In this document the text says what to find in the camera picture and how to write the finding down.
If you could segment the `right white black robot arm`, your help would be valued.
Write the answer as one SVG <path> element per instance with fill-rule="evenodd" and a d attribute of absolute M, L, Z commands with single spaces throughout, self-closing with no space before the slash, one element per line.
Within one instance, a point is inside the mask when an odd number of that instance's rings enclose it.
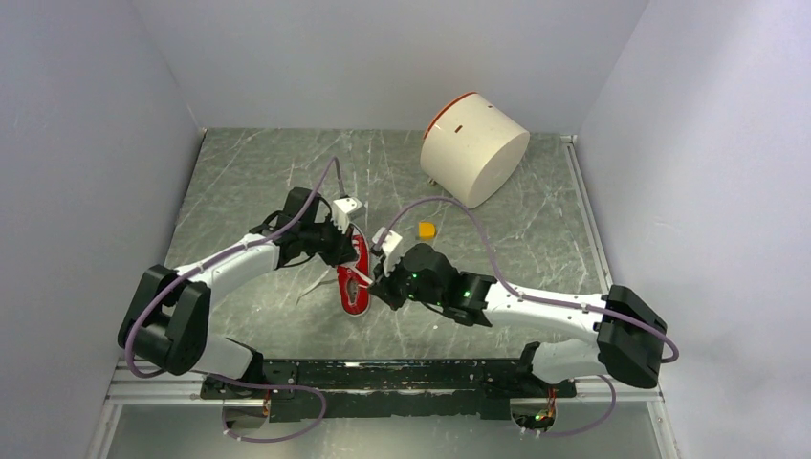
<path fill-rule="evenodd" d="M 613 285 L 605 295 L 567 295 L 502 284 L 497 278 L 459 271 L 431 246 L 384 255 L 371 274 L 369 292 L 391 309 L 424 303 L 464 326 L 525 326 L 556 332 L 565 340 L 532 346 L 516 370 L 526 395 L 551 383 L 607 374 L 629 386 L 657 386 L 667 325 L 633 290 Z"/>

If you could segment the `red canvas sneaker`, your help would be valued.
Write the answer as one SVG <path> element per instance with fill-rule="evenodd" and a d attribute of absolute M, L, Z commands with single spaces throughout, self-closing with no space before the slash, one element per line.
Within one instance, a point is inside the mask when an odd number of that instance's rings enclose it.
<path fill-rule="evenodd" d="M 364 314 L 370 304 L 367 286 L 372 283 L 370 277 L 370 256 L 367 241 L 362 231 L 354 224 L 350 226 L 352 248 L 357 259 L 337 266 L 337 280 L 340 290 L 340 301 L 343 311 L 352 317 Z"/>

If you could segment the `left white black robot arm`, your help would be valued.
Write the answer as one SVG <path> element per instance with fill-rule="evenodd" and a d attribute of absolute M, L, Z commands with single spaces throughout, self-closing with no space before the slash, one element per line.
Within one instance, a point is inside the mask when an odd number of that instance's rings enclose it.
<path fill-rule="evenodd" d="M 336 268 L 360 260 L 351 217 L 362 202 L 342 195 L 332 202 L 305 187 L 289 191 L 281 210 L 227 248 L 179 268 L 147 269 L 118 332 L 129 363 L 157 366 L 157 374 L 209 374 L 249 398 L 268 379 L 262 354 L 211 332 L 212 307 L 255 278 L 318 256 Z"/>

